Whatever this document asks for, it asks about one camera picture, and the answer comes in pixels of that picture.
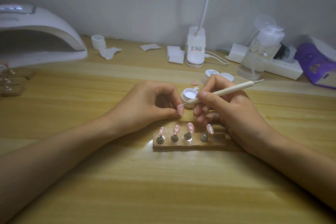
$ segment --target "person's left hand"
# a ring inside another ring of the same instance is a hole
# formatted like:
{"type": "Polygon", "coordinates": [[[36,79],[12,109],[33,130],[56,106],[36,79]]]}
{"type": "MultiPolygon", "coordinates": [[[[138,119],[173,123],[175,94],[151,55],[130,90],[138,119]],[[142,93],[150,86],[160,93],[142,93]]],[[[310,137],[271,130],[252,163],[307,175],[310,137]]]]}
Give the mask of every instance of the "person's left hand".
{"type": "Polygon", "coordinates": [[[156,120],[180,118],[176,110],[180,104],[181,98],[173,84],[140,82],[101,118],[111,126],[110,133],[119,137],[156,120]]]}

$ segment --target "clear plastic bottle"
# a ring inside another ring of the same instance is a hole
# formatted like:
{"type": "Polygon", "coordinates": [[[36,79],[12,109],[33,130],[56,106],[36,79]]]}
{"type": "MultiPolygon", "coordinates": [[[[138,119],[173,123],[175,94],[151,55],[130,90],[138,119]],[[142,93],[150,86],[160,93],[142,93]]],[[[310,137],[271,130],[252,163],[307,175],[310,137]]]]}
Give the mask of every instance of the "clear plastic bottle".
{"type": "Polygon", "coordinates": [[[285,36],[283,28],[268,25],[262,28],[246,52],[237,73],[248,80],[258,80],[266,65],[279,50],[281,40],[285,36]]]}

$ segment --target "dotting tool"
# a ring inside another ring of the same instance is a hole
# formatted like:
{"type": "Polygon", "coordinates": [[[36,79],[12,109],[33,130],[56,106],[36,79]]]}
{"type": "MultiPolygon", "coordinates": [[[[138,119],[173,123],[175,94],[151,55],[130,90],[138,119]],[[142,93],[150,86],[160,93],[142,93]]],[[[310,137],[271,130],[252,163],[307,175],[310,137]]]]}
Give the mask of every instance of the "dotting tool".
{"type": "MultiPolygon", "coordinates": [[[[259,81],[256,81],[256,82],[252,82],[252,81],[244,82],[242,84],[235,85],[235,86],[232,86],[232,87],[224,89],[224,90],[216,91],[213,94],[215,94],[217,96],[223,96],[223,95],[230,94],[230,93],[233,93],[233,92],[236,92],[236,91],[239,91],[239,90],[250,88],[255,83],[262,82],[263,80],[259,80],[259,81]]],[[[193,98],[191,100],[188,100],[187,103],[181,104],[180,106],[183,106],[183,105],[186,105],[186,104],[196,104],[196,103],[199,103],[199,102],[201,102],[201,100],[199,100],[198,98],[193,98]]]]}

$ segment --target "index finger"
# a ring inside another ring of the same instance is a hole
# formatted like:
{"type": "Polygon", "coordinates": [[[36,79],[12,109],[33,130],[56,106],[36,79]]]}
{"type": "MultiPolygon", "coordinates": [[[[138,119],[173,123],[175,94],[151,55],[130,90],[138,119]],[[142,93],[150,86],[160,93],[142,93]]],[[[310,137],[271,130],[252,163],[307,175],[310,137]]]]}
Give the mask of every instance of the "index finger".
{"type": "Polygon", "coordinates": [[[212,92],[213,89],[226,89],[235,86],[235,84],[228,79],[218,74],[212,74],[201,91],[212,92]]]}
{"type": "Polygon", "coordinates": [[[177,108],[178,105],[182,104],[181,97],[179,96],[175,85],[167,82],[154,82],[154,87],[156,96],[160,94],[166,95],[174,108],[177,108]]]}

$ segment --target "white dotting tool handle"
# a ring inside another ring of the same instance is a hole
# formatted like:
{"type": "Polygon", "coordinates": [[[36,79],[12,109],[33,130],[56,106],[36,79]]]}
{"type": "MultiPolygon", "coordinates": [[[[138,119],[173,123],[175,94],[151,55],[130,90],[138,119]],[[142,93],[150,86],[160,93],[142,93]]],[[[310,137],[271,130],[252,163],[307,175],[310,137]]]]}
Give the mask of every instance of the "white dotting tool handle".
{"type": "MultiPolygon", "coordinates": [[[[239,90],[250,88],[253,85],[254,85],[254,82],[252,82],[252,81],[244,82],[242,84],[238,84],[238,85],[232,86],[232,87],[224,89],[224,90],[216,91],[213,94],[216,94],[217,96],[223,96],[223,95],[230,94],[230,93],[233,93],[233,92],[236,92],[236,91],[239,91],[239,90]]],[[[201,102],[201,101],[198,98],[194,98],[194,99],[189,100],[188,104],[196,104],[196,103],[199,103],[199,102],[201,102]]]]}

